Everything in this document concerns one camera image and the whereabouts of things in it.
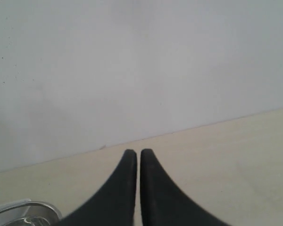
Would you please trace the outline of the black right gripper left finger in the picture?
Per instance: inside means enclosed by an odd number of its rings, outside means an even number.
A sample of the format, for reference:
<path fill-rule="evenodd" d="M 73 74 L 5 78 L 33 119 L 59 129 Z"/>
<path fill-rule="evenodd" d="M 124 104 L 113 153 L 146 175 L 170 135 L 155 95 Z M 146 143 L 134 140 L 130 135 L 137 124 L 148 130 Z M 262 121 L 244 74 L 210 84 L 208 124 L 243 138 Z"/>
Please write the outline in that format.
<path fill-rule="evenodd" d="M 59 226 L 132 226 L 136 198 L 137 154 L 125 150 L 102 187 Z"/>

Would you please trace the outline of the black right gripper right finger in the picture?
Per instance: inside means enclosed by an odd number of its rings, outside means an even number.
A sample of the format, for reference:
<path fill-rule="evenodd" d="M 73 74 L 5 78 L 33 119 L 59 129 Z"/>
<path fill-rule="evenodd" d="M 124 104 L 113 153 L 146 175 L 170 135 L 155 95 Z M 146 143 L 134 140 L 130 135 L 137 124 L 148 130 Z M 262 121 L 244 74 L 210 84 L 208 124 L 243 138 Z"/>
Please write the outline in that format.
<path fill-rule="evenodd" d="M 190 199 L 166 173 L 153 150 L 143 149 L 140 203 L 144 226 L 226 226 Z"/>

